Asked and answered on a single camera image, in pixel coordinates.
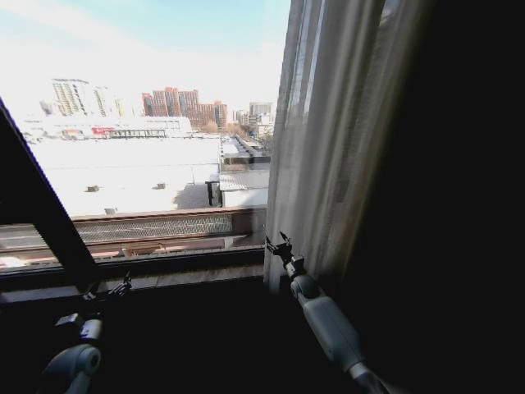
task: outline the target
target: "red brick building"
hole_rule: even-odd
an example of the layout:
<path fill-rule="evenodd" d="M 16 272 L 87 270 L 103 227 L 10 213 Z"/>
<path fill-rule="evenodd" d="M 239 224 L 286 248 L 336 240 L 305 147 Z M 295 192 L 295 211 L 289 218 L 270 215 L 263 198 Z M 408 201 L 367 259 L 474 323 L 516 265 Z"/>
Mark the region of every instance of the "red brick building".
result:
<path fill-rule="evenodd" d="M 154 90 L 153 96 L 142 93 L 144 115 L 147 117 L 187 117 L 194 129 L 210 121 L 226 127 L 228 108 L 221 101 L 213 104 L 199 103 L 197 90 L 179 91 L 177 88 Z"/>

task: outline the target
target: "tree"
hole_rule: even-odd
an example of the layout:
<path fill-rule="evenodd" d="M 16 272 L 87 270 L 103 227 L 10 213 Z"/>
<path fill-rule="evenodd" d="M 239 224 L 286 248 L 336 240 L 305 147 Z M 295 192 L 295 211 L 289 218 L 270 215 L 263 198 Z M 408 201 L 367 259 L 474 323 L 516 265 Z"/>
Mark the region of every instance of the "tree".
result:
<path fill-rule="evenodd" d="M 208 124 L 203 127 L 202 132 L 216 134 L 218 132 L 217 124 L 214 121 L 209 121 Z"/>
<path fill-rule="evenodd" d="M 238 135 L 240 138 L 243 138 L 245 140 L 248 138 L 248 134 L 246 133 L 246 131 L 244 131 L 244 129 L 241 126 L 235 123 L 229 123 L 228 125 L 226 125 L 226 134 L 230 136 Z"/>

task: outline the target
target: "curtain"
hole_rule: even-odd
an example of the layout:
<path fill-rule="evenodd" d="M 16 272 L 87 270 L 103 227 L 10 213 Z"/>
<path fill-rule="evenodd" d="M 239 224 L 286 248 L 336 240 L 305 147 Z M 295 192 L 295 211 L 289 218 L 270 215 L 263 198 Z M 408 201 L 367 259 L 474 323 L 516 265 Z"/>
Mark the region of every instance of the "curtain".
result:
<path fill-rule="evenodd" d="M 272 142 L 266 232 L 315 278 L 347 272 L 423 2 L 292 0 Z M 264 280 L 285 274 L 267 252 Z"/>

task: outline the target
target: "wall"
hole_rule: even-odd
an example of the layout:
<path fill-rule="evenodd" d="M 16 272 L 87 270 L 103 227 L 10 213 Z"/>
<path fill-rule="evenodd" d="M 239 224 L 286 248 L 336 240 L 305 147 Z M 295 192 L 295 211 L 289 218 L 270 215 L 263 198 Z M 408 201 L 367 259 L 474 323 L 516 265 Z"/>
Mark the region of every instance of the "wall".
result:
<path fill-rule="evenodd" d="M 268 188 L 222 191 L 222 203 L 225 208 L 266 205 L 267 201 Z"/>

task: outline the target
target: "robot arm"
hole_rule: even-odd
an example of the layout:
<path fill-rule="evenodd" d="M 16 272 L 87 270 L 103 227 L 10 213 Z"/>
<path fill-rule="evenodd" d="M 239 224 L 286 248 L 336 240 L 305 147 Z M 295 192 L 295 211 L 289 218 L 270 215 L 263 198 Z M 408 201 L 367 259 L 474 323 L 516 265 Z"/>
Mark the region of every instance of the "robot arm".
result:
<path fill-rule="evenodd" d="M 303 307 L 304 316 L 326 357 L 339 366 L 367 392 L 387 393 L 379 379 L 364 365 L 359 347 L 359 337 L 346 316 L 334 300 L 324 293 L 304 269 L 304 258 L 292 253 L 291 239 L 281 232 L 285 241 L 273 245 L 267 237 L 267 248 L 281 257 L 283 266 L 291 280 L 290 289 L 294 298 Z"/>

